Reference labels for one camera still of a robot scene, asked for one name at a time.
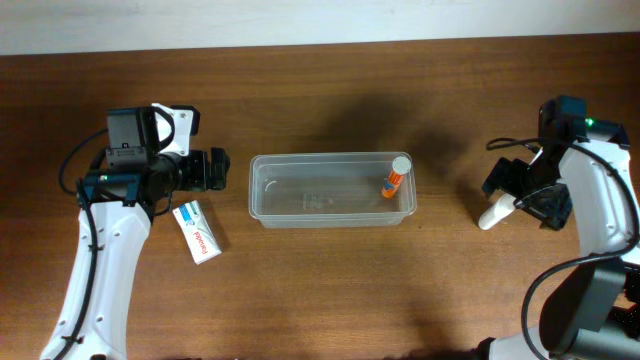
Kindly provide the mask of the white bottle with pink label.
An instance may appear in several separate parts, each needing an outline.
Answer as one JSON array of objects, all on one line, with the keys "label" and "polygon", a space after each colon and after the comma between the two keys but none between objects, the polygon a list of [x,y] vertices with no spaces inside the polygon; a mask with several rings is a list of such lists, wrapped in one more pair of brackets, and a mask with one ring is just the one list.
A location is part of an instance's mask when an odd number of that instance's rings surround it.
[{"label": "white bottle with pink label", "polygon": [[515,210],[516,198],[510,194],[503,194],[479,218],[478,226],[482,230],[489,230]]}]

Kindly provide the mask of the orange tube with white cap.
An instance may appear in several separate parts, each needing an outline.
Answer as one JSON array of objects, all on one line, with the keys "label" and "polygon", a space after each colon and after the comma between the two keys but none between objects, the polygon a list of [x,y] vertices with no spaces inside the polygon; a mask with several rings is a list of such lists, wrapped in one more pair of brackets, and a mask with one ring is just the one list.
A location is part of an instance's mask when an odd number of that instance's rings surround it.
[{"label": "orange tube with white cap", "polygon": [[381,195],[387,199],[393,198],[411,168],[412,162],[407,156],[396,157],[391,162],[391,171],[383,184]]}]

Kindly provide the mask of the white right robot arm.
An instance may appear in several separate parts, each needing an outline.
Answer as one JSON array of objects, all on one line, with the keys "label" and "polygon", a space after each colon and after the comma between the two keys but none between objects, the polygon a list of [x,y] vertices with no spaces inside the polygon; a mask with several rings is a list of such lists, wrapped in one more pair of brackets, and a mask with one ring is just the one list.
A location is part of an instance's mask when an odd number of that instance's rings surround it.
[{"label": "white right robot arm", "polygon": [[502,196],[479,218],[488,230],[516,210],[559,231],[576,220],[580,255],[540,274],[521,306],[521,333],[487,338],[475,359],[636,359],[639,204],[630,141],[620,124],[588,116],[585,100],[540,106],[534,158],[498,160],[482,185]]}]

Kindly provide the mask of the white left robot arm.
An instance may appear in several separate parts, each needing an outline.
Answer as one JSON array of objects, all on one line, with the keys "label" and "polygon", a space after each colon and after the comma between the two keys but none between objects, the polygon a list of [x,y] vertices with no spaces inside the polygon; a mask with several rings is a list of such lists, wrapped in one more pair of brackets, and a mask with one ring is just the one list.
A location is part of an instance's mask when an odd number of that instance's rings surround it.
[{"label": "white left robot arm", "polygon": [[42,358],[126,358],[136,267],[158,202],[176,191],[222,190],[229,167],[221,148],[166,152],[133,166],[92,169],[78,182],[78,248]]}]

